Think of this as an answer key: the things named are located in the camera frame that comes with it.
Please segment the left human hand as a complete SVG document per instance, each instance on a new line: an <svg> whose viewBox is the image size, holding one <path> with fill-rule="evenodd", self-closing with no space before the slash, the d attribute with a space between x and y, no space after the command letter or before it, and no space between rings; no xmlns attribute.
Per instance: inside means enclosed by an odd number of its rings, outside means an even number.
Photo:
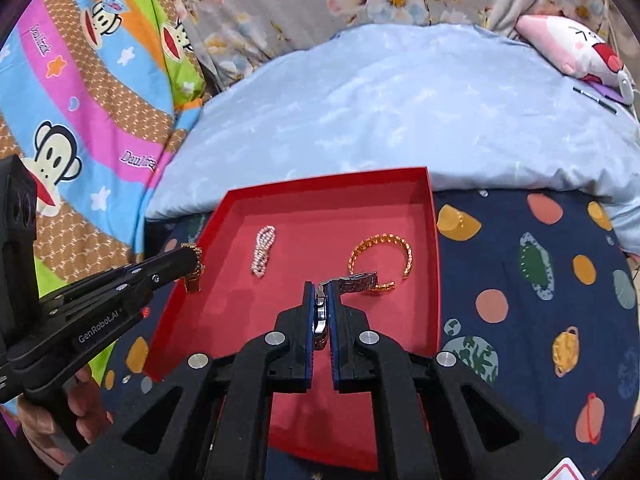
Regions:
<svg viewBox="0 0 640 480"><path fill-rule="evenodd" d="M75 376L77 384L67 393L68 407L76 417L77 431L91 444L111 427L112 420L104 410L100 386L92 377L90 365L78 370ZM60 428L52 415L42 406L29 403L24 396L17 398L17 414L32 450L55 474L60 474L73 457L54 442Z"/></svg>

